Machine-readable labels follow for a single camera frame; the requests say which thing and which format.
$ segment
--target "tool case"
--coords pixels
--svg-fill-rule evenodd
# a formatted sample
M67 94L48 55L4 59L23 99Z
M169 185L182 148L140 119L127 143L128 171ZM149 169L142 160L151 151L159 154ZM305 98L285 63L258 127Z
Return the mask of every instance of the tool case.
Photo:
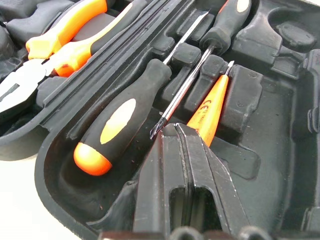
M6 156L13 146L39 138L24 153L39 149L34 172L38 195L80 238L320 238L319 6L253 0L230 49L208 58L170 124L154 141L149 138L199 60L200 39L224 3L150 1L138 19L64 79L41 110L31 107L1 126L4 134L19 121L23 125L0 138ZM105 175L80 170L73 153L91 123L151 59L163 60L207 9L208 16L174 53L171 81L158 92L125 153ZM14 58L20 59L20 51L12 51ZM236 65L208 147L186 123L231 60Z

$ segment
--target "metal shaft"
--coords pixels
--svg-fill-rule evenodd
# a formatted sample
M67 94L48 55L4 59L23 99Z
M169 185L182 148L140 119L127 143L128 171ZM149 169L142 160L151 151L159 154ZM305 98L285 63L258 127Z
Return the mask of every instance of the metal shaft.
M204 14L201 14L200 16L197 17L197 19L194 21L194 23L191 25L191 27L186 31L186 33L183 35L183 37L178 41L178 43L175 45L171 53L166 57L166 59L163 61L165 65L168 65L168 63L171 61L175 51L177 50L178 46L181 43L184 43L189 36L194 32L194 30L197 28L197 26L201 23L201 21L205 18L205 16L208 15L208 11L206 11Z
M180 104L181 100L186 95L187 91L189 90L190 86L194 82L194 80L197 78L197 75L204 64L204 62L207 60L207 58L210 56L210 54L215 49L215 46L210 45L204 54L202 55L200 61L197 63L197 65L194 67L188 78L184 81L183 85L180 87L179 91L175 94L173 100L170 102L169 106L163 113L162 117L169 120L169 118L172 116L178 105Z

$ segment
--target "white surface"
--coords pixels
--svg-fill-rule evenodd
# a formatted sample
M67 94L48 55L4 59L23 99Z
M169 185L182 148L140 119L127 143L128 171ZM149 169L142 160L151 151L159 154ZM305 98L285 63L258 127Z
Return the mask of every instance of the white surface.
M35 160L0 161L0 239L78 240L39 199Z

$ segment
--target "screwdriver handle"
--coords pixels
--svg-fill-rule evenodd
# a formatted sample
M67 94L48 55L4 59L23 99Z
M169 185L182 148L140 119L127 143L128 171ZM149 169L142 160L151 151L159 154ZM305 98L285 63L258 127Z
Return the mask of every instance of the screwdriver handle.
M79 168L94 176L109 170L146 121L158 90L171 74L170 67L158 59L148 63L144 73L100 113L77 145L73 156Z
M26 42L29 60L48 59L68 43L90 19L106 11L106 0L83 0L75 4L53 28Z
M222 75L205 97L187 126L195 129L205 144L210 147L217 131L229 77Z
M69 42L50 57L48 65L61 76L69 77L79 70L108 40L132 23L148 5L145 0L130 3L110 24L85 40Z
M214 45L223 54L231 45L231 38L246 21L251 0L227 0L215 18L214 25L200 41L202 49Z

